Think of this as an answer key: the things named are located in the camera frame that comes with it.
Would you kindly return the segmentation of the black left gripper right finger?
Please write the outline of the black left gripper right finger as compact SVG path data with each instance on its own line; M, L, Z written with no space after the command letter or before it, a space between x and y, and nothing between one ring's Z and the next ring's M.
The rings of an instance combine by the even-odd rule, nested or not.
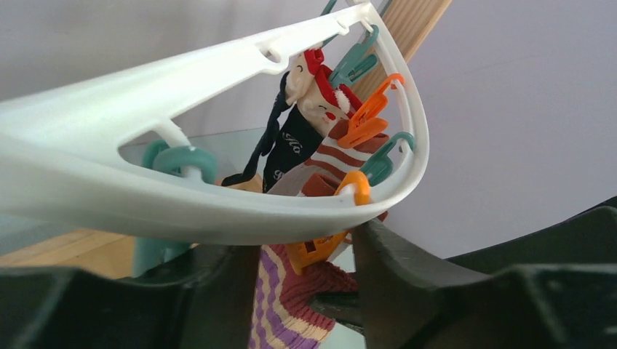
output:
M485 274L381 222L353 230L368 348L614 348L614 264L523 264Z

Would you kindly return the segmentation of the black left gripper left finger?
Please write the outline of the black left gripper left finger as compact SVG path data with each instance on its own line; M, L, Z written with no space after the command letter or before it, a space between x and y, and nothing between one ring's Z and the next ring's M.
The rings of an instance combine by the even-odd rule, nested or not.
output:
M138 278L1 269L3 348L247 348L260 249L201 245Z

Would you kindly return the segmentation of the orange cuffed grey sock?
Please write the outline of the orange cuffed grey sock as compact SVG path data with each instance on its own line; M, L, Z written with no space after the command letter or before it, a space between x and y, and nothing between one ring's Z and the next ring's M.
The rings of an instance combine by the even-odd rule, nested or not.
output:
M348 131L348 120L340 119L323 139L316 151L303 163L325 170L342 180L350 171L358 170L383 144L390 139L379 133L352 148L341 148L338 140Z

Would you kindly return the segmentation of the navy santa sock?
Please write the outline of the navy santa sock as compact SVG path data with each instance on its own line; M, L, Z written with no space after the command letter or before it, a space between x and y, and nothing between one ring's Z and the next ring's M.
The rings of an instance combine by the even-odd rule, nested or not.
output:
M360 108L361 100L345 84L334 87L333 70L324 64L321 49L300 53L282 77L261 156L266 157L263 192L269 191L283 176L308 159L330 130Z
M286 102L285 97L285 87L287 85L288 75L289 73L286 72L281 78L279 84L279 92L274 100L270 115L268 117L266 128L257 145L255 146L255 149L253 150L245 168L240 173L233 174L224 178L221 183L223 187L238 185L251 180L257 172L259 158L261 156L268 155L273 148L275 138L280 130L278 119L284 111L290 108L290 105Z

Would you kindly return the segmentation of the beige red striped sock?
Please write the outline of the beige red striped sock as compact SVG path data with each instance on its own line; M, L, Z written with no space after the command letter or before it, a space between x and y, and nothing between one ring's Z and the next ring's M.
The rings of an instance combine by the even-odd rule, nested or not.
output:
M298 275L285 246L263 245L253 301L249 348L318 348L335 321L313 311L322 292L355 292L357 282L331 262L318 262Z

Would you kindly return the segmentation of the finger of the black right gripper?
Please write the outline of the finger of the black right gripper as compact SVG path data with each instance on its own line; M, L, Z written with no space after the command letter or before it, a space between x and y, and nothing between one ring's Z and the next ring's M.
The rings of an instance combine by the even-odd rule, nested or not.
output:
M446 260L486 274L518 264L615 264L616 197L535 233Z

